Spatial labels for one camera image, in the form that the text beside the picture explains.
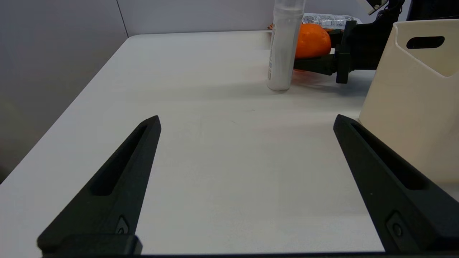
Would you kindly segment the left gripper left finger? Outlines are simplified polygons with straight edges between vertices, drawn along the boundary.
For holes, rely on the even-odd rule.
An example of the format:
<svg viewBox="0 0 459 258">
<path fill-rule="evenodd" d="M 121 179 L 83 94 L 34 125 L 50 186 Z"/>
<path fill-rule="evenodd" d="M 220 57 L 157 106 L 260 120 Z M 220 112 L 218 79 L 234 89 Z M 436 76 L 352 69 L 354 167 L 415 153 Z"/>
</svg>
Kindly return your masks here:
<svg viewBox="0 0 459 258">
<path fill-rule="evenodd" d="M 43 257 L 130 257 L 143 245 L 136 228 L 162 131 L 141 122 L 37 239 Z"/>
</svg>

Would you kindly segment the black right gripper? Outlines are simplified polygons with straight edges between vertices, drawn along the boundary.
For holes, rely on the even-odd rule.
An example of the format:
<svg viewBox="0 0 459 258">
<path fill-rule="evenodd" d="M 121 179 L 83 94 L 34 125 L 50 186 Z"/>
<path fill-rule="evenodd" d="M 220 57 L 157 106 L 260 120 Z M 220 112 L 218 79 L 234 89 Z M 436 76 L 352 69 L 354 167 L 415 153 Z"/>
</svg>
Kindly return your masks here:
<svg viewBox="0 0 459 258">
<path fill-rule="evenodd" d="M 388 6 L 378 12 L 372 23 L 347 21 L 344 30 L 325 28 L 331 48 L 336 48 L 335 55 L 297 59 L 293 68 L 328 76 L 336 73 L 337 83 L 347 83 L 351 71 L 376 70 L 400 13 L 400 6 Z"/>
</svg>

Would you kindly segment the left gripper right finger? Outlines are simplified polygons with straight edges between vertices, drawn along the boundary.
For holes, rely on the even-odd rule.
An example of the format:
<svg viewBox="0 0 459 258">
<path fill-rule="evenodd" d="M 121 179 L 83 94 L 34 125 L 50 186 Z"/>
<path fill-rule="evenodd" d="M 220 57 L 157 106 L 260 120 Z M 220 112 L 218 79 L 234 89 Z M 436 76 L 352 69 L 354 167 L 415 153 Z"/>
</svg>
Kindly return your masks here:
<svg viewBox="0 0 459 258">
<path fill-rule="evenodd" d="M 458 202 L 356 120 L 333 130 L 385 253 L 457 256 Z"/>
</svg>

